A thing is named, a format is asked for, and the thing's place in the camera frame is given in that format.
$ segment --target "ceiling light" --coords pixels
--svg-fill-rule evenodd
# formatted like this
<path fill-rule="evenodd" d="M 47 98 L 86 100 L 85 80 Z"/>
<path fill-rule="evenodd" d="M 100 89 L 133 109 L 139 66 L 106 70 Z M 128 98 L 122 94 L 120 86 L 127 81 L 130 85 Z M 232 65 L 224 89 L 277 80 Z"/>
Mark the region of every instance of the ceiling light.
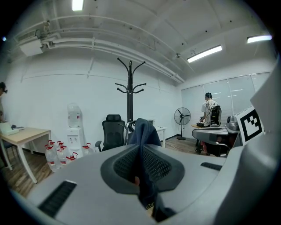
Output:
<path fill-rule="evenodd" d="M 271 35 L 252 36 L 252 37 L 247 37 L 247 43 L 252 43 L 252 42 L 262 41 L 262 40 L 271 40 L 271 39 L 272 39 Z"/>
<path fill-rule="evenodd" d="M 80 11 L 83 9 L 84 0 L 72 0 L 72 10 Z"/>
<path fill-rule="evenodd" d="M 222 50 L 222 47 L 221 47 L 221 45 L 219 45 L 219 46 L 213 47 L 213 48 L 211 48 L 209 50 L 206 50 L 204 52 L 201 52 L 201 53 L 199 53 L 197 55 L 191 56 L 190 58 L 187 59 L 187 61 L 188 62 L 193 62 L 193 61 L 195 61 L 197 59 L 203 58 L 203 57 L 205 57 L 207 55 L 213 54 L 213 53 L 221 51 L 221 50 Z"/>

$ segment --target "backpack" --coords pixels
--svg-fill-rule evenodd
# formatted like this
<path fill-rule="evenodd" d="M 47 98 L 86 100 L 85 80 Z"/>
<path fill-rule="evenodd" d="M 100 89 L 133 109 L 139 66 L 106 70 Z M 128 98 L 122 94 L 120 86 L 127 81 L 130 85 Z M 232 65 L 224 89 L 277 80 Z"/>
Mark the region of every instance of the backpack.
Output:
<path fill-rule="evenodd" d="M 221 124 L 221 107 L 217 105 L 212 108 L 210 125 L 220 126 L 220 124 Z"/>

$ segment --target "man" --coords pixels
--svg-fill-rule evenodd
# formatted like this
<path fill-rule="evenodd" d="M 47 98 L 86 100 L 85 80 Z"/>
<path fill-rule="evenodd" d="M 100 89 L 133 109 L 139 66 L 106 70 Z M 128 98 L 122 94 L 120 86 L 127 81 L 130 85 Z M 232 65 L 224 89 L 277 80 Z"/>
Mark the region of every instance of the man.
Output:
<path fill-rule="evenodd" d="M 204 116 L 200 119 L 200 122 L 204 122 L 204 127 L 209 127 L 210 126 L 210 121 L 211 121 L 211 111 L 212 109 L 218 105 L 216 101 L 212 99 L 212 94 L 207 92 L 205 94 L 205 100 L 206 102 L 203 103 L 201 111 L 204 113 Z"/>
<path fill-rule="evenodd" d="M 4 82 L 1 82 L 0 83 L 0 97 L 3 95 L 4 92 L 7 93 L 8 90 L 6 89 L 6 84 Z M 5 123 L 4 110 L 3 110 L 1 98 L 0 98 L 0 123 Z"/>
<path fill-rule="evenodd" d="M 6 84 L 4 82 L 1 82 L 0 83 L 0 123 L 5 123 L 4 110 L 3 110 L 3 106 L 2 106 L 2 102 L 1 102 L 1 96 L 3 95 L 4 92 L 7 93 L 8 90 L 6 89 Z M 4 158 L 1 146 L 0 146 L 0 157 L 1 157 L 2 161 L 4 162 L 5 167 L 8 167 L 8 164 Z"/>

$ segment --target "black electric fan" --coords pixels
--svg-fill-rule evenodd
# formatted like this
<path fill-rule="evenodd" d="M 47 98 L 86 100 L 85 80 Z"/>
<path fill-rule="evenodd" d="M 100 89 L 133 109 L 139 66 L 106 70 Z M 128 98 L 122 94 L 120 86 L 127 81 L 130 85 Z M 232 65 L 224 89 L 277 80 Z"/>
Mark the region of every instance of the black electric fan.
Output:
<path fill-rule="evenodd" d="M 183 126 L 188 124 L 188 122 L 190 121 L 190 116 L 190 112 L 187 108 L 179 108 L 175 111 L 175 122 L 181 125 L 181 135 L 180 137 L 177 137 L 177 139 L 185 140 L 185 138 L 183 137 Z"/>

